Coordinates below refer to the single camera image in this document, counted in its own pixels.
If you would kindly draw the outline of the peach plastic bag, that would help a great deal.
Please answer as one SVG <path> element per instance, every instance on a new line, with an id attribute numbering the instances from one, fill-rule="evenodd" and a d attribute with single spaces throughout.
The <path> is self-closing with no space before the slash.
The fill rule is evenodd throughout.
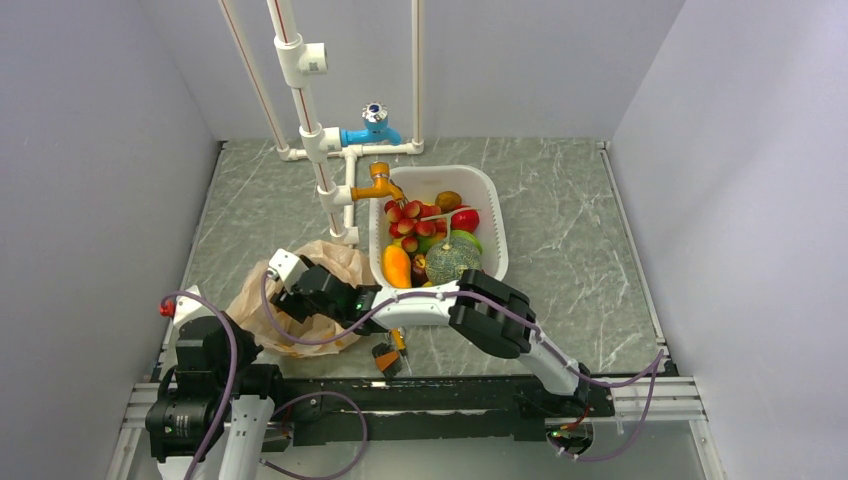
<path id="1" fill-rule="evenodd" d="M 311 241 L 295 251 L 310 261 L 327 268 L 341 280 L 353 285 L 374 285 L 368 256 L 360 250 L 336 245 L 324 240 Z M 296 344 L 284 338 L 266 315 L 260 296 L 260 282 L 265 276 L 268 262 L 256 263 L 246 277 L 240 293 L 225 312 L 244 330 L 254 334 L 257 343 L 266 350 L 296 359 L 335 355 L 355 344 L 360 337 L 349 334 L 332 343 L 322 345 Z M 314 315 L 303 324 L 293 320 L 279 309 L 271 309 L 273 320 L 286 333 L 307 340 L 323 340 L 342 332 L 342 327 L 323 315 Z"/>

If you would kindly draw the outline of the yellow orange fake mango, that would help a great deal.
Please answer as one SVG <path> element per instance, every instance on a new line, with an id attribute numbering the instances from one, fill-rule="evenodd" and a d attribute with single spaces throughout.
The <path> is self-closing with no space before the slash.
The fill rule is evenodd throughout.
<path id="1" fill-rule="evenodd" d="M 398 289 L 412 287 L 410 257 L 400 246 L 391 244 L 383 250 L 381 269 L 385 280 L 391 287 Z"/>

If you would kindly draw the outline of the green netted fake melon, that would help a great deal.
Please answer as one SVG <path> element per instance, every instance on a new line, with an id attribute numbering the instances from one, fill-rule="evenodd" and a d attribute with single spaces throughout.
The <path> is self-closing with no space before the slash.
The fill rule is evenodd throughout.
<path id="1" fill-rule="evenodd" d="M 468 239 L 452 236 L 433 245 L 425 255 L 425 271 L 433 285 L 460 280 L 466 270 L 482 269 L 482 254 Z"/>

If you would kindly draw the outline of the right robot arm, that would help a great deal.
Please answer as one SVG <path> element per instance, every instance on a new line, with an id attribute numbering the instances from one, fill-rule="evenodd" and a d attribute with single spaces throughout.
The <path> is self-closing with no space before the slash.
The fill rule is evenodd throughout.
<path id="1" fill-rule="evenodd" d="M 279 309 L 303 322 L 318 314 L 342 326 L 329 337 L 386 333 L 414 326 L 452 328 L 478 350 L 521 363 L 551 394 L 557 411 L 574 415 L 585 407 L 590 391 L 580 363 L 567 356 L 535 321 L 523 293 L 480 270 L 467 270 L 457 281 L 426 288 L 352 286 L 325 267 L 303 258 L 268 268 L 260 286 L 281 281 L 273 293 L 260 294 L 270 324 L 286 332 L 273 317 Z"/>

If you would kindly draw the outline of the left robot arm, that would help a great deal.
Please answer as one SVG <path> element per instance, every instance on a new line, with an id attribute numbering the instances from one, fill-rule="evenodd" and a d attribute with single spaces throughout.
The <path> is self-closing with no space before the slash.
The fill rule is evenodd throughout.
<path id="1" fill-rule="evenodd" d="M 253 479 L 270 420 L 287 406 L 276 365 L 229 317 L 181 325 L 177 363 L 164 375 L 145 418 L 151 455 L 164 479 Z"/>

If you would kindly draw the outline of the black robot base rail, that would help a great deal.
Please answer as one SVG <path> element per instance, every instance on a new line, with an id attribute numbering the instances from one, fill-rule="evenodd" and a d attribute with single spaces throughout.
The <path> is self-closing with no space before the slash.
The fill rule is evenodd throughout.
<path id="1" fill-rule="evenodd" d="M 321 397 L 273 415 L 262 450 L 331 442 L 511 438 L 542 441 L 548 430 L 578 420 L 610 418 L 611 392 L 583 384 L 557 397 L 530 375 L 399 377 L 393 380 L 287 379 L 290 400 Z"/>

